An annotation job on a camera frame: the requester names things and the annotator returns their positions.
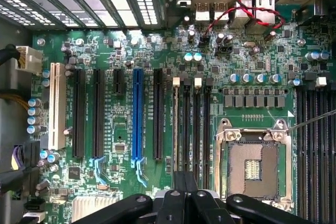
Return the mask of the black RAM slot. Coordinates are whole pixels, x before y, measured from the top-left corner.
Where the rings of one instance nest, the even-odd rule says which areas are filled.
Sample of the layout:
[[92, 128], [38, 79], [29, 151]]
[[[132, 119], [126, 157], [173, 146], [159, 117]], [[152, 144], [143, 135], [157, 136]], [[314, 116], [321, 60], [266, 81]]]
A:
[[[314, 92], [308, 91], [307, 94], [307, 116], [308, 119], [312, 119], [314, 117]], [[309, 219], [312, 222], [315, 222], [317, 219], [317, 214], [315, 213], [315, 203], [316, 203], [316, 196], [315, 196], [315, 171], [314, 171], [314, 126], [313, 123], [309, 123], [307, 127], [308, 133], [308, 147], [309, 147]]]
[[336, 91], [328, 96], [328, 108], [334, 111], [328, 117], [329, 222], [336, 224]]
[[200, 91], [202, 88], [202, 78], [195, 77], [193, 93], [193, 174], [196, 185], [199, 185], [199, 161], [200, 161]]
[[174, 171], [177, 171], [179, 169], [179, 93], [180, 89], [180, 78], [174, 77], [173, 78], [173, 161], [174, 161]]
[[209, 189], [209, 171], [210, 171], [210, 99], [213, 79], [206, 78], [204, 89], [204, 123], [203, 123], [203, 144], [204, 144], [204, 170], [203, 170], [203, 188]]
[[190, 90], [191, 90], [191, 80], [185, 78], [183, 81], [183, 160], [182, 168], [183, 171], [189, 170], [189, 125], [190, 125]]
[[[317, 92], [317, 112], [318, 115], [324, 113], [324, 94], [322, 89]], [[317, 122], [318, 129], [318, 223], [324, 223], [325, 204], [324, 204], [324, 121], [323, 119]]]

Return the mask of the metal CPU socket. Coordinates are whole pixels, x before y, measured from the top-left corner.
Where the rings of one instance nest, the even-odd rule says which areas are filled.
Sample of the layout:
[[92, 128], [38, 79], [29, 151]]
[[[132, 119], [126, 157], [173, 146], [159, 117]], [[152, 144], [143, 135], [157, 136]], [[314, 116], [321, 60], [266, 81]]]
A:
[[234, 127], [223, 118], [215, 135], [214, 190], [220, 199], [243, 194], [291, 212], [292, 140], [284, 119], [272, 127]]

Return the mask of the silver finned heatsink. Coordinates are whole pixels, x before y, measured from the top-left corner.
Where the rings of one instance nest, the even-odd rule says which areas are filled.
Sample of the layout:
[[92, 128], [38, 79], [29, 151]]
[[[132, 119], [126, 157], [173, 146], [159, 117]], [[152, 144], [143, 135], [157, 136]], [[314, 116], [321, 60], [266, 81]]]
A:
[[72, 201], [71, 224], [119, 200], [108, 196], [77, 196]]

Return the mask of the long black expansion slot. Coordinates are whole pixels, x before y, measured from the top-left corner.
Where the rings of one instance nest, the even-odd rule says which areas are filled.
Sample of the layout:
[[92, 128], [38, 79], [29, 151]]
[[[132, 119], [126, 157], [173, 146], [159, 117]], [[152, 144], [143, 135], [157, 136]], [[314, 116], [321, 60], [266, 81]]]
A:
[[85, 150], [86, 75], [83, 69], [75, 70], [73, 75], [72, 155], [82, 159]]
[[106, 160], [104, 156], [104, 95], [105, 73], [101, 69], [94, 69], [91, 163], [96, 183], [99, 185], [107, 185], [101, 177], [101, 164]]
[[154, 69], [153, 72], [153, 159], [163, 158], [163, 70]]

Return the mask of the blue expansion slot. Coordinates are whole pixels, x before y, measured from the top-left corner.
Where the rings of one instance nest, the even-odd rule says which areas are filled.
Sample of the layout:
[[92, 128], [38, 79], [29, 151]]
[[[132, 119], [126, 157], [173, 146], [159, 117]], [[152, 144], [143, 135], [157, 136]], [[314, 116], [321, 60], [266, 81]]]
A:
[[143, 150], [143, 102], [144, 102], [144, 71], [133, 70], [132, 86], [132, 150], [131, 167], [135, 169], [138, 182], [147, 186], [143, 178], [141, 164], [144, 162]]

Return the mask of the thin metal locking lever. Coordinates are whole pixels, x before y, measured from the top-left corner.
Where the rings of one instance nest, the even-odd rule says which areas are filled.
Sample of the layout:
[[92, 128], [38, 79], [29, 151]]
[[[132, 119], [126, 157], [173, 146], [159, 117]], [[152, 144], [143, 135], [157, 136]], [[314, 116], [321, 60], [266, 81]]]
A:
[[315, 118], [312, 118], [312, 119], [309, 119], [307, 121], [301, 122], [301, 123], [299, 123], [297, 125], [294, 125], [293, 127], [289, 128], [289, 129], [287, 129], [287, 133], [290, 133], [290, 132], [292, 132], [292, 131], [294, 131], [294, 130], [296, 130], [298, 128], [304, 127], [304, 126], [306, 126], [306, 125], [308, 125], [310, 123], [316, 122], [318, 120], [324, 119], [326, 117], [329, 117], [329, 116], [332, 116], [332, 115], [335, 115], [335, 114], [336, 114], [336, 109], [332, 110], [330, 112], [324, 113], [322, 115], [316, 116]]

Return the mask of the short black expansion slot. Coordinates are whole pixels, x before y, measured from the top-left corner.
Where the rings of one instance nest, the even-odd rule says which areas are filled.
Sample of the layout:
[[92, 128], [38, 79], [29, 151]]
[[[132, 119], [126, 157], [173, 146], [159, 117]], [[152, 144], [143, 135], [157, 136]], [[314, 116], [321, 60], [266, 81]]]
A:
[[115, 95], [124, 95], [125, 93], [125, 80], [123, 69], [114, 69], [113, 71], [113, 93]]

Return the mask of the white PCI expansion slot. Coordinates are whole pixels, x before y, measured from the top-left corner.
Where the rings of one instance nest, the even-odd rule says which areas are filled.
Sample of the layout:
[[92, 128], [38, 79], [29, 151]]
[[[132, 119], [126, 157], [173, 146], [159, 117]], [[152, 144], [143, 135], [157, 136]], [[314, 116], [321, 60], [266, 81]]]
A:
[[50, 64], [48, 149], [59, 150], [66, 146], [66, 88], [65, 65]]

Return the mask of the green Dell motherboard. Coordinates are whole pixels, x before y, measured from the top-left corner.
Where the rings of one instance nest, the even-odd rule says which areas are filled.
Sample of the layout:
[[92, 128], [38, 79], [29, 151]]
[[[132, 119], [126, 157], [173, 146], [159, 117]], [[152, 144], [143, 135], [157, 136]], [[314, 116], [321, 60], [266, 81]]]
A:
[[[71, 224], [72, 201], [77, 196], [108, 196], [122, 200], [133, 194], [155, 197], [174, 186], [174, 172], [183, 171], [183, 81], [191, 80], [189, 125], [189, 172], [193, 173], [193, 93], [195, 77], [202, 78], [200, 91], [199, 185], [203, 188], [204, 170], [204, 89], [206, 78], [213, 79], [210, 99], [209, 189], [214, 190], [213, 155], [215, 135], [223, 118], [234, 127], [272, 127], [277, 118], [291, 128], [307, 121], [307, 94], [314, 92], [314, 117], [317, 92], [323, 90], [324, 113], [330, 112], [328, 96], [336, 91], [336, 10], [316, 12], [296, 19], [295, 6], [278, 6], [286, 23], [275, 32], [247, 33], [242, 27], [216, 27], [181, 24], [172, 30], [146, 33], [112, 31], [47, 33], [35, 38], [44, 54], [41, 77], [32, 82], [32, 94], [41, 101], [31, 108], [30, 122], [37, 122], [36, 139], [41, 145], [42, 195], [45, 198], [43, 224]], [[66, 146], [48, 149], [50, 64], [65, 65]], [[73, 75], [83, 69], [86, 75], [84, 157], [72, 155]], [[93, 70], [105, 73], [104, 156], [99, 185], [91, 163]], [[113, 93], [113, 71], [124, 70], [125, 93]], [[133, 70], [144, 71], [143, 150], [141, 164], [144, 187], [131, 167]], [[153, 72], [163, 70], [163, 158], [153, 159]], [[173, 161], [173, 78], [180, 78], [179, 159]], [[315, 224], [329, 222], [328, 117], [324, 121], [324, 223], [318, 223], [318, 129], [314, 126]], [[308, 125], [290, 132], [292, 140], [292, 192], [290, 212], [309, 219]]]

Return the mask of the metal USB port block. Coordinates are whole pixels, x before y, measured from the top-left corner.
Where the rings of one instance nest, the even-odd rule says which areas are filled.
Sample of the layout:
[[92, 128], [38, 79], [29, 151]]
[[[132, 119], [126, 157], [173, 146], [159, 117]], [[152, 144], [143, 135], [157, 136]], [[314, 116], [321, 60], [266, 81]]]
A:
[[195, 4], [195, 20], [197, 22], [208, 22], [210, 20], [209, 3]]
[[[227, 3], [225, 2], [217, 2], [214, 3], [214, 19], [217, 19], [221, 14], [228, 10]], [[228, 22], [229, 15], [225, 14], [220, 20], [220, 22]]]
[[[247, 7], [251, 7], [253, 3], [252, 0], [241, 0], [241, 2]], [[235, 11], [234, 21], [242, 25], [242, 24], [245, 24], [247, 21], [249, 21], [249, 17], [242, 9], [239, 9]]]

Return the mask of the white power connector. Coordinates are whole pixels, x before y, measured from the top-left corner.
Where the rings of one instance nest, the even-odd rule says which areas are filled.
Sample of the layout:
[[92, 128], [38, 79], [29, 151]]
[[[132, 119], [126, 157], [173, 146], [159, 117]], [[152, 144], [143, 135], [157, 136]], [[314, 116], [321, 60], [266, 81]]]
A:
[[15, 69], [40, 75], [43, 68], [43, 53], [29, 46], [16, 46], [19, 52], [19, 60]]

